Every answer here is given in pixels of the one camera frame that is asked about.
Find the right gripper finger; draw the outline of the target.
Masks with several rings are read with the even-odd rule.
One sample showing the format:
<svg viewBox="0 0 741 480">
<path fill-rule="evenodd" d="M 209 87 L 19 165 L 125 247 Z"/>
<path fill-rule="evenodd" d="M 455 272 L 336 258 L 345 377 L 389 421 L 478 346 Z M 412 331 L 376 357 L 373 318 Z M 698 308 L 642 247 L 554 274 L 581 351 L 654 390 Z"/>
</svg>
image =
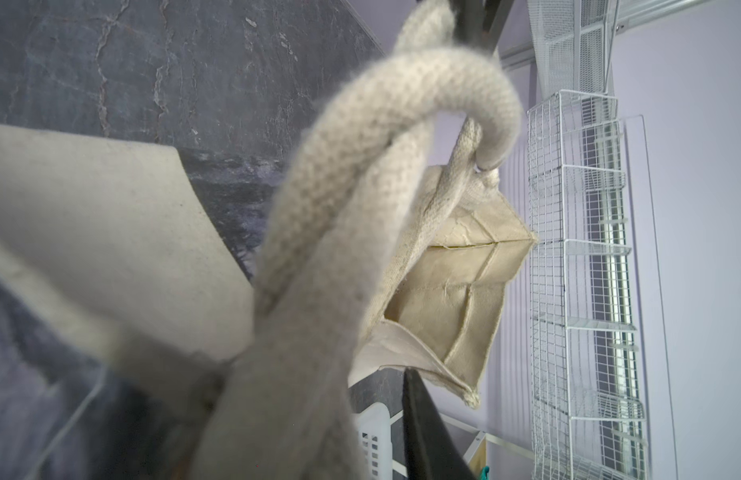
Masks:
<svg viewBox="0 0 741 480">
<path fill-rule="evenodd" d="M 407 478 L 412 480 L 474 480 L 419 373 L 403 372 L 404 452 Z"/>
</svg>

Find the cream canvas tote bag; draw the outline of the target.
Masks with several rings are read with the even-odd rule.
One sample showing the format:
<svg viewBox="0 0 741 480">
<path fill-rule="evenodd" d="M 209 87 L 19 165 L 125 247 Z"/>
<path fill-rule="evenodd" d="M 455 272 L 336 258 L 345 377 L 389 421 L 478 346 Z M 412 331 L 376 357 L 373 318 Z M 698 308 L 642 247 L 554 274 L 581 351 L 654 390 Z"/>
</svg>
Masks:
<svg viewBox="0 0 741 480">
<path fill-rule="evenodd" d="M 180 418 L 184 479 L 366 479 L 360 342 L 520 132 L 476 3 L 424 1 L 304 132 L 244 279 L 176 149 L 0 125 L 0 287 Z"/>
</svg>

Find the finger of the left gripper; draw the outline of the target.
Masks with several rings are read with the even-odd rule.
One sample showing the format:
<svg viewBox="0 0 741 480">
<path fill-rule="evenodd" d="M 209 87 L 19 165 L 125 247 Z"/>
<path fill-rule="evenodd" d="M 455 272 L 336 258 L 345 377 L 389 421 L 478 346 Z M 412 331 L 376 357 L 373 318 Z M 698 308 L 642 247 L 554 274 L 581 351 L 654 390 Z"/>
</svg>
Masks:
<svg viewBox="0 0 741 480">
<path fill-rule="evenodd" d="M 456 44 L 495 51 L 513 0 L 450 0 Z"/>
</svg>

